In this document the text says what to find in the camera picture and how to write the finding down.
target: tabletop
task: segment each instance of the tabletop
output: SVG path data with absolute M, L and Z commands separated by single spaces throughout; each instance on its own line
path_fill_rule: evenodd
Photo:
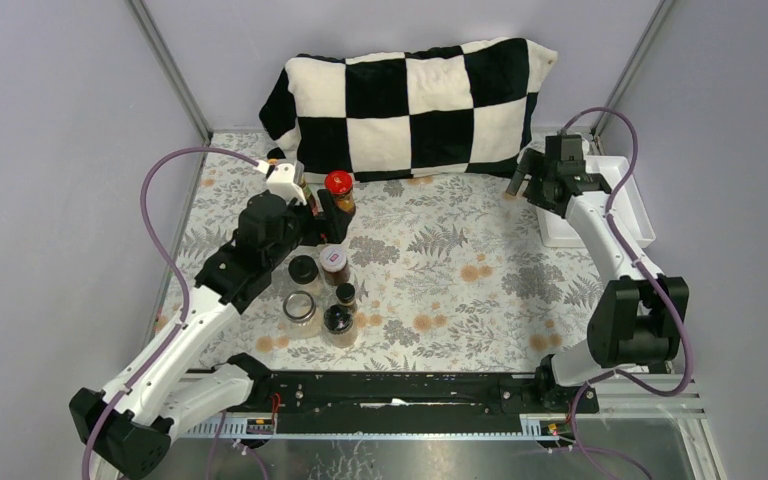
M 543 138 L 535 135 L 538 149 Z M 264 133 L 218 133 L 212 146 L 264 159 L 274 144 Z M 177 258 L 190 285 L 230 238 L 247 200 L 265 189 L 248 164 L 216 154 L 199 185 Z M 355 344 L 340 349 L 282 331 L 281 302 L 296 289 L 287 264 L 317 252 L 300 247 L 192 367 L 248 352 L 273 369 L 534 370 L 585 338 L 602 286 L 586 250 L 542 244 L 534 207 L 505 195 L 506 186 L 479 174 L 357 184 L 358 210 L 343 242 L 358 290 Z M 172 281 L 156 329 L 180 306 Z

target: pillow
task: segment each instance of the pillow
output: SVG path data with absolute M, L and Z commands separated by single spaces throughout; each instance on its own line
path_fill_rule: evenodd
M 278 144 L 270 157 L 298 159 L 314 183 L 334 170 L 358 181 L 510 177 L 557 56 L 522 38 L 347 59 L 299 55 L 260 110 Z

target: white tray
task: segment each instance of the white tray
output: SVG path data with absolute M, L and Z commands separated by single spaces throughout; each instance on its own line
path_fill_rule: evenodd
M 628 161 L 625 157 L 585 155 L 584 161 L 587 173 L 601 173 L 611 188 L 628 171 Z M 640 248 L 649 246 L 655 240 L 655 231 L 649 222 L 649 215 L 646 214 L 633 176 L 617 195 L 614 208 Z M 537 221 L 540 224 L 540 237 L 547 247 L 584 247 L 581 238 L 569 223 L 554 213 L 538 208 Z

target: gray floor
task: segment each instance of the gray floor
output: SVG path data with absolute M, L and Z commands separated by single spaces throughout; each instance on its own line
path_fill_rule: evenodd
M 642 463 L 654 478 L 692 479 L 681 436 L 669 420 L 580 420 L 586 445 L 612 448 Z M 209 440 L 180 440 L 149 480 L 203 478 Z M 269 442 L 258 453 L 271 480 L 279 479 L 543 479 L 599 478 L 580 453 L 551 455 L 533 442 L 492 440 L 304 440 Z M 644 475 L 625 462 L 595 455 L 623 479 Z M 257 480 L 260 469 L 221 441 L 214 480 Z

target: red lid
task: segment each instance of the red lid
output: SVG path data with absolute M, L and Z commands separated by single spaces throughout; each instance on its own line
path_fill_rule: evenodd
M 342 195 L 352 189 L 352 176 L 348 172 L 335 170 L 325 177 L 325 188 L 334 195 Z

